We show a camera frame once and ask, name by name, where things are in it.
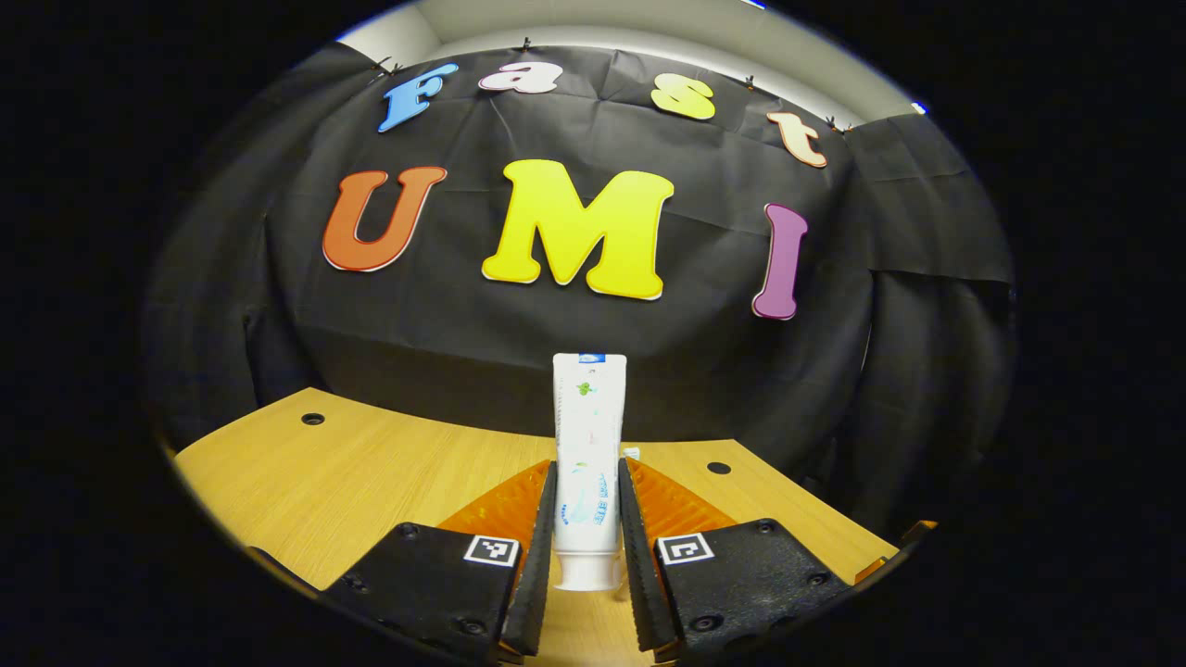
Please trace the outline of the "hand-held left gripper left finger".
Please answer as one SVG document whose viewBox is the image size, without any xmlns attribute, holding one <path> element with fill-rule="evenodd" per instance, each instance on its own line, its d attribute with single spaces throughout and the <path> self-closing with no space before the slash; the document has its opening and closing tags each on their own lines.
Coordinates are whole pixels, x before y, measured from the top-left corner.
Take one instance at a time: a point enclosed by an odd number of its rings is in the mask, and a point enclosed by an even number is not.
<svg viewBox="0 0 1186 667">
<path fill-rule="evenodd" d="M 468 663 L 538 653 L 557 464 L 538 460 L 440 525 L 404 521 L 323 590 L 323 601 Z"/>
</svg>

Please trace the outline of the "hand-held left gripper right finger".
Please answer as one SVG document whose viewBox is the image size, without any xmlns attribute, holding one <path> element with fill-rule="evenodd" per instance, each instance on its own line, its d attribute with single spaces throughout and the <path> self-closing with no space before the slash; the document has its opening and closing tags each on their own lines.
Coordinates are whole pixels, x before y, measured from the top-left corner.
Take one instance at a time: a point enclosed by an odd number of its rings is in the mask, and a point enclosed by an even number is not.
<svg viewBox="0 0 1186 667">
<path fill-rule="evenodd" d="M 618 488 L 638 644 L 658 661 L 729 660 L 852 596 L 772 517 L 734 521 L 636 459 Z"/>
</svg>

